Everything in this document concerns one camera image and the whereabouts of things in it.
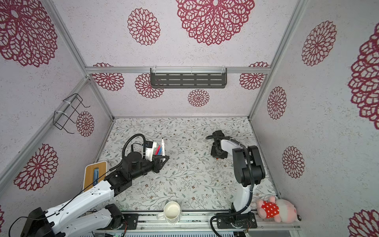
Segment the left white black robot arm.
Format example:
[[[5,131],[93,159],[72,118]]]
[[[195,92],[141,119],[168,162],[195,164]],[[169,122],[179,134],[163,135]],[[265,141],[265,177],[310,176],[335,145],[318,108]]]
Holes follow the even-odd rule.
[[[22,237],[78,237],[97,229],[117,229],[124,224],[124,216],[115,204],[89,215],[84,213],[109,201],[132,186],[132,181],[149,172],[159,173],[169,156],[154,155],[146,160],[138,152],[131,152],[110,169],[104,180],[73,199],[42,210],[30,212],[21,232]]]

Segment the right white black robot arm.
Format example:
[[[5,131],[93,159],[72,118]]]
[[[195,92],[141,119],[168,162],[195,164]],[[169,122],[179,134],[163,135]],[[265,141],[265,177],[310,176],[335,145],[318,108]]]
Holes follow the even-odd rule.
[[[210,136],[213,139],[211,155],[214,158],[233,158],[234,175],[239,190],[227,213],[217,213],[210,220],[211,228],[217,223],[218,229],[256,228],[255,214],[251,210],[253,192],[256,185],[265,179],[265,168],[257,146],[245,146],[239,141],[226,136]]]

